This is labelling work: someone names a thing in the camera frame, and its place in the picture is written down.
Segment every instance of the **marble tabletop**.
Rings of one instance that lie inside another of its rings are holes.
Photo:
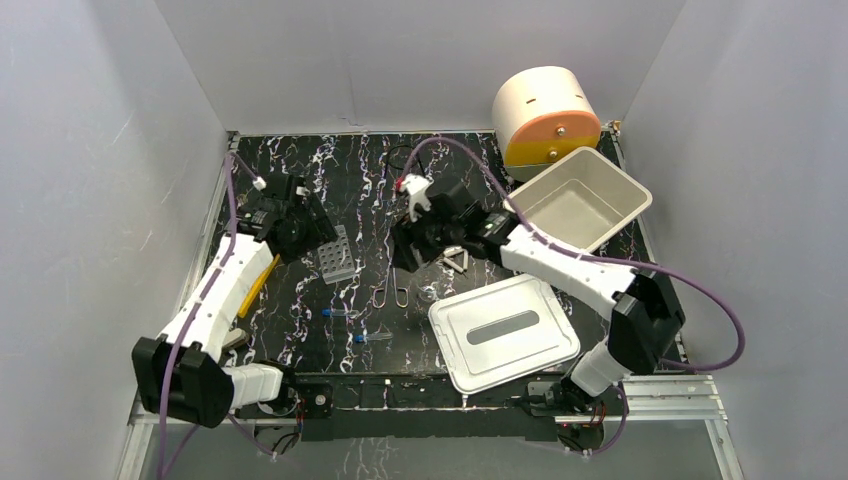
[[[498,176],[507,190],[500,152],[491,132],[443,134],[468,144]],[[322,135],[244,137],[238,152],[260,175],[284,172],[306,178],[319,196],[334,225],[344,225],[350,239],[356,274],[347,281],[325,284],[317,254],[300,261],[278,265],[262,287],[257,301],[238,326],[251,334],[247,348],[229,352],[229,365],[271,359],[309,373],[444,373],[445,365],[427,318],[429,304],[416,296],[421,285],[436,283],[441,295],[462,293],[513,276],[490,261],[469,260],[464,274],[433,264],[414,274],[398,270],[400,286],[410,289],[407,308],[399,308],[391,290],[381,309],[371,305],[372,291],[390,275],[387,252],[389,228],[401,210],[392,185],[398,172],[385,166],[387,151],[396,145],[415,145],[431,134]],[[609,133],[604,133],[598,150],[618,162]],[[392,152],[391,163],[402,165],[409,149]],[[499,202],[492,186],[457,149],[443,144],[428,145],[421,155],[428,175],[461,177],[472,195],[488,207]],[[236,191],[250,192],[250,179],[236,171]],[[241,193],[240,204],[252,193]],[[222,205],[215,238],[225,229],[229,214]],[[212,252],[217,245],[213,244]],[[637,260],[648,260],[645,242],[636,222],[602,245],[597,252]],[[590,308],[557,292],[582,350],[591,349],[606,334],[606,323]],[[325,308],[358,310],[350,318],[324,317]],[[366,344],[354,342],[356,335],[391,332],[391,340]],[[669,352],[675,358],[677,352]],[[569,362],[555,367],[566,369]]]

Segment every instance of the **beige bin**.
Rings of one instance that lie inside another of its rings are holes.
[[[578,147],[598,144],[601,122],[562,67],[524,70],[495,96],[492,121],[506,171],[526,182]]]

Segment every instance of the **white lid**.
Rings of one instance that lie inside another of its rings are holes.
[[[454,387],[467,395],[570,360],[580,340],[550,285],[519,275],[430,307]]]

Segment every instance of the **marble pattern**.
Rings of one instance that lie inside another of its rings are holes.
[[[375,309],[371,295],[375,286],[384,285],[390,269],[389,227],[402,205],[396,201],[392,185],[398,172],[385,168],[386,152],[395,145],[414,145],[429,134],[324,135],[246,137],[238,151],[260,175],[285,172],[304,176],[321,198],[334,224],[348,232],[355,258],[353,279],[326,285],[319,273],[317,255],[311,253],[290,265],[278,265],[262,288],[259,298],[238,326],[251,334],[249,347],[229,352],[228,364],[249,363],[264,358],[294,366],[298,372],[323,373],[414,373],[434,374],[445,371],[436,339],[427,318],[429,305],[416,295],[421,285],[435,284],[442,296],[466,292],[498,280],[513,272],[492,262],[469,260],[469,270],[457,274],[439,264],[409,274],[398,270],[400,286],[410,288],[409,307],[395,305],[389,292],[384,308]],[[500,161],[500,152],[490,132],[446,134],[468,144],[496,176],[511,190]],[[492,185],[473,166],[470,159],[448,145],[435,144],[422,152],[428,176],[461,177],[473,195],[488,207],[499,202]],[[617,161],[615,148],[604,133],[599,150]],[[392,163],[400,165],[408,149],[396,150]],[[236,172],[236,191],[249,192],[247,175]],[[247,199],[239,196],[239,202]],[[216,238],[224,231],[228,209],[222,206]],[[644,240],[634,222],[605,243],[600,255],[647,260]],[[558,292],[583,350],[591,349],[606,334],[606,324],[591,309],[568,295]],[[323,317],[324,308],[358,310],[355,317]],[[367,344],[354,343],[354,336],[391,332],[391,340]],[[567,368],[568,363],[556,367]]]

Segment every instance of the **robotic arm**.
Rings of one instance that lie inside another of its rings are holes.
[[[212,265],[185,305],[156,339],[141,338],[132,351],[133,368],[144,408],[159,412],[168,356],[178,348],[168,416],[206,427],[217,426],[227,413],[256,402],[293,405],[291,372],[273,362],[220,367],[224,338],[240,310],[246,310],[279,259],[293,262],[336,239],[320,201],[300,177],[268,179],[262,195],[238,212],[235,248],[224,267],[231,239],[222,238]],[[190,315],[195,320],[180,345],[178,333]]]
[[[611,385],[631,374],[653,373],[683,326],[685,318],[666,275],[554,252],[533,238],[514,213],[485,210],[457,179],[431,182],[408,175],[400,191],[408,196],[409,210],[392,227],[395,267],[415,271],[445,248],[459,245],[475,258],[550,283],[610,322],[608,336],[546,394],[552,407],[588,411]]]

